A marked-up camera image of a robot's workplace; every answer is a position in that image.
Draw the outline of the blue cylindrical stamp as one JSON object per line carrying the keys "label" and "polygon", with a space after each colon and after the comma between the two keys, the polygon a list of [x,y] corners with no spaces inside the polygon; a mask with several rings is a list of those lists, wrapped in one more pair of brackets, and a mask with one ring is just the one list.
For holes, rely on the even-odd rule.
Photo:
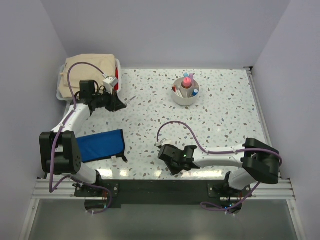
{"label": "blue cylindrical stamp", "polygon": [[199,93],[199,90],[195,88],[195,89],[192,91],[191,96],[192,96],[192,97],[195,97],[198,93]]}

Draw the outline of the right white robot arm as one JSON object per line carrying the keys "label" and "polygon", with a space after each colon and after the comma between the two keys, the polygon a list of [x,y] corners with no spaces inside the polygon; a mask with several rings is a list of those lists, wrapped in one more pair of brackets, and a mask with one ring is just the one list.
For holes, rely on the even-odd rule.
{"label": "right white robot arm", "polygon": [[236,146],[209,149],[199,144],[179,149],[167,138],[158,141],[156,146],[158,159],[165,162],[172,175],[207,167],[236,167],[236,171],[226,174],[222,185],[223,192],[230,197],[255,182],[269,185],[279,182],[283,163],[279,151],[255,138],[247,138],[245,143]]}

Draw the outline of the pink cap clear tube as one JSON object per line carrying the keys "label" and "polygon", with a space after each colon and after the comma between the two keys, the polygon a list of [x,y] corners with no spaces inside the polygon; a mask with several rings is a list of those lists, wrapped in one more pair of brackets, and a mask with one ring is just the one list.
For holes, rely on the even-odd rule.
{"label": "pink cap clear tube", "polygon": [[181,86],[184,88],[184,89],[189,89],[192,87],[192,80],[190,77],[184,77],[182,83],[181,83]]}

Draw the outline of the red cap white pen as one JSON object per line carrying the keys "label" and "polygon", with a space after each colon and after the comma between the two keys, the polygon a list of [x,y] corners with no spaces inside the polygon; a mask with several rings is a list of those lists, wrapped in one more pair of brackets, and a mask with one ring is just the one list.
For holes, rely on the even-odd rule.
{"label": "red cap white pen", "polygon": [[175,85],[172,85],[172,90],[176,93],[177,92],[177,88]]}

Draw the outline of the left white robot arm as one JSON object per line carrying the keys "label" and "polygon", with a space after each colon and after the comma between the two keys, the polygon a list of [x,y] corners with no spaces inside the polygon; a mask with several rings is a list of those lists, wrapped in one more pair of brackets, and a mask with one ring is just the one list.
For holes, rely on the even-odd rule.
{"label": "left white robot arm", "polygon": [[75,181],[86,183],[86,191],[92,196],[99,196],[104,190],[100,173],[86,166],[86,162],[103,159],[122,158],[125,143],[122,130],[98,133],[93,136],[76,138],[77,132],[96,109],[104,108],[113,113],[125,109],[115,90],[117,78],[110,83],[103,81],[96,88],[94,80],[82,80],[77,93],[72,92],[72,102],[61,122],[49,132],[39,136],[41,166],[52,180],[55,175],[62,175]]}

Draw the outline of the pink purple highlighter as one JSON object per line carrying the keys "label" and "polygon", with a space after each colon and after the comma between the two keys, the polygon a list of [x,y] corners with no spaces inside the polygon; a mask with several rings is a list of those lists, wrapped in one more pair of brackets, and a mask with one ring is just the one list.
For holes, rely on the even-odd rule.
{"label": "pink purple highlighter", "polygon": [[193,74],[193,73],[190,73],[190,74],[189,74],[189,78],[190,78],[191,81],[193,82],[193,81],[194,81],[194,74]]}

